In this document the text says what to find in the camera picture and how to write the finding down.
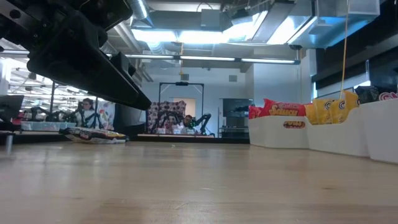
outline yellow cable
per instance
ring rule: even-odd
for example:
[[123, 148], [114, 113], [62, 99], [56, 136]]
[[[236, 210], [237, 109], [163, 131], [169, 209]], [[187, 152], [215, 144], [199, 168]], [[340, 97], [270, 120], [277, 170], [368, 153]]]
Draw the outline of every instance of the yellow cable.
[[347, 0], [347, 15], [346, 15], [346, 30], [344, 38], [344, 54], [343, 54], [343, 78], [341, 79], [340, 99], [343, 96], [344, 90], [344, 77], [346, 75], [346, 53], [347, 53], [347, 30], [348, 30], [348, 14], [349, 14], [349, 0]]
[[[303, 59], [303, 49], [300, 49], [300, 61]], [[303, 71], [300, 65], [300, 103], [303, 103]]]
[[[181, 55], [183, 54], [183, 47], [184, 47], [184, 43], [181, 42]], [[183, 72], [182, 72], [182, 62], [183, 62], [183, 60], [181, 60], [180, 76], [183, 75]]]

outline wooden table surface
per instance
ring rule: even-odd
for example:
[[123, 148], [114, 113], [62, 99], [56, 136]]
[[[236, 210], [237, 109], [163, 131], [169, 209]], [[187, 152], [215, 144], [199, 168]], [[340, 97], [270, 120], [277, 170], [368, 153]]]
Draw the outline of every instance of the wooden table surface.
[[0, 223], [398, 223], [398, 166], [249, 145], [17, 145]]

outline black frame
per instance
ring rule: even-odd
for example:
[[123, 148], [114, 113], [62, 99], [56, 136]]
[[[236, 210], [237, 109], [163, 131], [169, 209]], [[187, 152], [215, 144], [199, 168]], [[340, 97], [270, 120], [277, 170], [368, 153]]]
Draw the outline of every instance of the black frame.
[[[176, 85], [176, 86], [189, 86], [189, 85], [200, 85], [201, 86], [201, 115], [203, 116], [203, 102], [205, 100], [205, 84], [203, 83], [183, 83], [184, 85], [179, 85], [179, 82], [170, 83], [170, 82], [160, 82], [159, 83], [159, 92], [158, 92], [158, 105], [160, 104], [160, 92], [162, 90], [162, 85]], [[148, 132], [148, 110], [146, 110], [146, 117], [145, 117], [145, 133]]]
[[176, 86], [189, 86], [189, 85], [200, 85], [201, 86], [201, 116], [203, 116], [203, 101], [205, 99], [205, 84], [203, 83], [185, 83], [186, 85], [178, 85], [178, 83], [164, 83], [161, 82], [159, 83], [159, 100], [158, 103], [160, 104], [160, 91], [162, 88], [162, 85], [176, 85]]

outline ceiling light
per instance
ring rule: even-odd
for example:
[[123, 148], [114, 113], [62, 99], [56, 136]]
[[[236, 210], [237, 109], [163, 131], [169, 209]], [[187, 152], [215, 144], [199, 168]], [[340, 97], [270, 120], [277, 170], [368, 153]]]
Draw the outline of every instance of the ceiling light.
[[184, 44], [219, 44], [225, 43], [225, 37], [221, 32], [211, 31], [182, 31], [178, 41]]
[[266, 58], [242, 58], [242, 62], [251, 63], [283, 63], [283, 64], [295, 64], [295, 60], [279, 60], [279, 59], [266, 59]]
[[254, 24], [253, 24], [251, 30], [248, 32], [248, 34], [246, 34], [246, 40], [253, 39], [254, 35], [257, 32], [257, 30], [259, 30], [262, 22], [266, 18], [267, 13], [268, 13], [268, 11], [262, 11], [260, 13], [257, 13], [255, 15], [253, 15]]
[[235, 58], [229, 57], [200, 57], [200, 56], [180, 56], [182, 60], [216, 60], [216, 61], [224, 61], [224, 62], [233, 62]]
[[71, 92], [74, 92], [74, 93], [80, 92], [80, 90], [78, 88], [75, 88], [73, 86], [68, 86], [68, 87], [66, 87], [66, 89], [71, 91]]
[[132, 29], [132, 33], [137, 40], [145, 42], [174, 42], [177, 36], [171, 30], [138, 30]]
[[4, 50], [1, 53], [2, 54], [12, 54], [12, 55], [28, 55], [29, 51], [27, 51], [27, 50]]
[[290, 40], [287, 41], [288, 44], [292, 44], [298, 37], [300, 37], [315, 21], [318, 17], [313, 17], [305, 26], [303, 26]]
[[141, 59], [173, 59], [173, 55], [126, 55], [126, 57]]

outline white plastic container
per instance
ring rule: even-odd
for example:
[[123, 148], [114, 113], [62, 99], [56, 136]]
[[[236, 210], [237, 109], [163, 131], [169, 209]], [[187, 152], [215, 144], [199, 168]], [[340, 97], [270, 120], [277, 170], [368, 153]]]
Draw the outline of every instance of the white plastic container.
[[371, 159], [398, 163], [398, 99], [360, 106]]
[[253, 146], [265, 146], [265, 123], [262, 118], [249, 120], [249, 139]]
[[369, 157], [359, 108], [351, 110], [341, 124], [311, 125], [307, 120], [307, 135], [310, 149]]
[[287, 121], [305, 123], [305, 117], [265, 116], [249, 120], [250, 143], [255, 146], [287, 149], [308, 149], [307, 130], [285, 128]]

